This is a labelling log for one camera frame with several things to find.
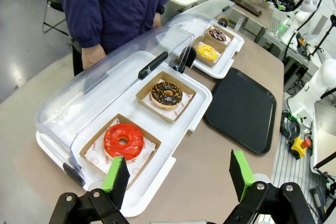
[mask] white tray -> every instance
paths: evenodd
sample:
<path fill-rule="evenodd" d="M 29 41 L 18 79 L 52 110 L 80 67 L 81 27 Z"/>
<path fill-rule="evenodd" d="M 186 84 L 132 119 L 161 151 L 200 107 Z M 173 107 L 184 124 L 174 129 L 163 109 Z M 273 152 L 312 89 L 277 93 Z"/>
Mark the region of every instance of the white tray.
<path fill-rule="evenodd" d="M 81 118 L 78 118 L 76 123 L 83 125 L 88 118 L 92 118 L 92 115 L 96 113 L 94 104 L 97 102 L 106 103 L 107 100 L 113 99 L 116 93 L 136 79 L 138 72 L 154 59 L 154 56 L 148 52 L 140 51 L 136 54 L 136 57 L 128 57 L 108 71 L 109 76 L 94 88 L 94 92 L 80 97 L 83 99 L 83 103 L 92 104 L 92 108 L 88 109 Z M 197 92 L 183 114 L 172 124 L 140 105 L 135 97 L 137 92 L 161 71 L 169 73 Z M 162 63 L 148 77 L 135 83 L 112 105 L 107 107 L 74 141 L 72 151 L 85 176 L 84 189 L 88 189 L 91 183 L 103 180 L 103 178 L 87 164 L 79 152 L 98 129 L 120 113 L 161 141 L 161 146 L 155 156 L 125 194 L 121 212 L 126 217 L 139 215 L 147 207 L 174 164 L 175 159 L 171 157 L 174 150 L 188 130 L 195 130 L 211 100 L 212 94 L 208 88 L 189 76 L 174 71 L 168 64 Z M 80 102 L 75 106 L 65 108 L 67 118 L 71 115 L 71 110 L 76 109 L 76 106 L 80 106 Z M 41 148 L 62 168 L 68 155 L 44 134 L 37 133 L 37 140 Z"/>
<path fill-rule="evenodd" d="M 211 21 L 211 25 L 216 25 L 220 27 L 222 30 L 226 31 L 229 34 L 232 34 L 234 39 L 231 41 L 230 45 L 225 49 L 224 53 L 220 57 L 219 61 L 213 66 L 210 67 L 207 64 L 201 62 L 200 60 L 195 59 L 194 66 L 201 69 L 203 72 L 207 73 L 209 76 L 216 78 L 216 79 L 222 79 L 226 76 L 228 70 L 232 66 L 234 60 L 232 59 L 233 55 L 235 55 L 236 52 L 239 52 L 241 47 L 244 44 L 244 39 L 236 34 L 235 32 L 231 31 L 230 29 L 227 29 L 219 24 L 217 24 L 215 21 Z"/>
<path fill-rule="evenodd" d="M 216 79 L 222 79 L 226 76 L 228 70 L 230 69 L 231 65 L 233 64 L 234 60 L 232 59 L 235 52 L 239 52 L 241 47 L 244 44 L 244 39 L 233 32 L 232 30 L 225 28 L 218 24 L 216 21 L 212 20 L 210 23 L 207 23 L 205 20 L 199 18 L 194 18 L 190 21 L 183 21 L 178 24 L 174 24 L 172 27 L 178 27 L 181 28 L 191 34 L 194 35 L 194 39 L 198 38 L 199 36 L 202 36 L 204 31 L 211 27 L 211 25 L 216 25 L 222 30 L 226 31 L 229 34 L 232 34 L 234 39 L 231 41 L 230 45 L 225 49 L 223 55 L 219 59 L 219 61 L 213 66 L 210 67 L 207 64 L 201 62 L 198 59 L 194 60 L 193 66 L 201 69 L 203 72 L 208 74 L 209 76 L 216 78 Z M 161 38 L 160 44 L 165 47 L 169 48 L 168 42 L 173 41 L 175 38 L 172 38 L 167 34 L 164 38 Z M 188 46 L 188 41 L 185 41 L 183 44 L 181 44 L 178 48 L 176 48 L 173 53 L 179 56 L 182 53 L 182 50 Z"/>

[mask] donut hole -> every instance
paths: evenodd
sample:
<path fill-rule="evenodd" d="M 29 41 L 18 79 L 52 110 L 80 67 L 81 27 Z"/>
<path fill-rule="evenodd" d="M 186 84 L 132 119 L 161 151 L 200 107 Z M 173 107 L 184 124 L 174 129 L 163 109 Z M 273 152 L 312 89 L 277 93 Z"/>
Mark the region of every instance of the donut hole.
<path fill-rule="evenodd" d="M 126 137 L 121 137 L 121 138 L 119 138 L 118 141 L 119 141 L 119 144 L 122 144 L 122 145 L 125 145 L 125 144 L 128 143 L 128 140 L 127 140 Z"/>
<path fill-rule="evenodd" d="M 163 93 L 164 93 L 165 95 L 169 95 L 169 96 L 172 96 L 172 95 L 173 95 L 173 91 L 171 91 L 171 90 L 165 90 L 165 91 L 163 91 Z"/>

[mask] black handle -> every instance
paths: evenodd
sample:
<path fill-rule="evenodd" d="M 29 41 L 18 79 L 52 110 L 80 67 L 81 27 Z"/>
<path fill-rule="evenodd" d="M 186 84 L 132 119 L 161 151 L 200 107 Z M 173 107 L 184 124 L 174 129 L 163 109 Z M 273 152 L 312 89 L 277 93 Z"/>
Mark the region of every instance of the black handle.
<path fill-rule="evenodd" d="M 230 9 L 230 6 L 227 5 L 227 6 L 225 6 L 225 7 L 222 9 L 222 12 L 226 12 L 226 11 L 229 10 L 229 9 Z"/>
<path fill-rule="evenodd" d="M 138 79 L 143 80 L 147 75 L 150 74 L 155 68 L 157 68 L 165 59 L 168 58 L 168 52 L 163 52 L 159 56 L 157 56 L 154 60 L 152 60 L 148 65 L 146 65 L 143 69 L 138 73 Z"/>
<path fill-rule="evenodd" d="M 63 163 L 64 171 L 72 178 L 78 185 L 83 187 L 85 185 L 85 181 L 79 176 L 78 172 L 75 169 L 71 168 L 67 163 Z"/>

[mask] chocolate sprinkled donut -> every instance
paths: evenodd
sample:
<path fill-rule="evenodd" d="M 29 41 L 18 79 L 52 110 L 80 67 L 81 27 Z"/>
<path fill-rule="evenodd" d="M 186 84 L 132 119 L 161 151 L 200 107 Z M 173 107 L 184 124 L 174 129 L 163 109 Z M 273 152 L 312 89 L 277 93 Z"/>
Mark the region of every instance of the chocolate sprinkled donut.
<path fill-rule="evenodd" d="M 209 34 L 219 41 L 222 41 L 222 42 L 226 41 L 225 34 L 221 30 L 213 28 L 209 30 Z"/>
<path fill-rule="evenodd" d="M 181 89 L 172 82 L 159 82 L 152 87 L 152 98 L 156 105 L 164 109 L 173 109 L 182 101 Z"/>

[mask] chair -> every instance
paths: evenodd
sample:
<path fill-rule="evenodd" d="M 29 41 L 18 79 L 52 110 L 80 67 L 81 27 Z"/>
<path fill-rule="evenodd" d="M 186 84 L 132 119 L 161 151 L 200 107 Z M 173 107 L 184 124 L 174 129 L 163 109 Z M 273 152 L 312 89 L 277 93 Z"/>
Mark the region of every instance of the chair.
<path fill-rule="evenodd" d="M 66 19 L 61 20 L 60 22 L 56 23 L 55 25 L 50 25 L 50 24 L 46 23 L 46 16 L 47 16 L 47 11 L 48 11 L 49 7 L 53 8 L 55 10 L 58 10 L 60 12 L 64 12 L 63 8 L 62 8 L 61 0 L 47 0 L 47 5 L 46 5 L 45 12 L 44 12 L 44 18 L 43 18 L 42 31 L 44 33 L 46 33 L 48 31 L 50 31 L 51 29 L 55 29 L 55 30 L 59 31 L 62 34 L 66 35 L 66 36 L 69 36 L 69 34 L 67 32 L 62 31 L 62 30 L 56 28 L 56 26 L 58 26 L 59 24 L 63 23 Z"/>

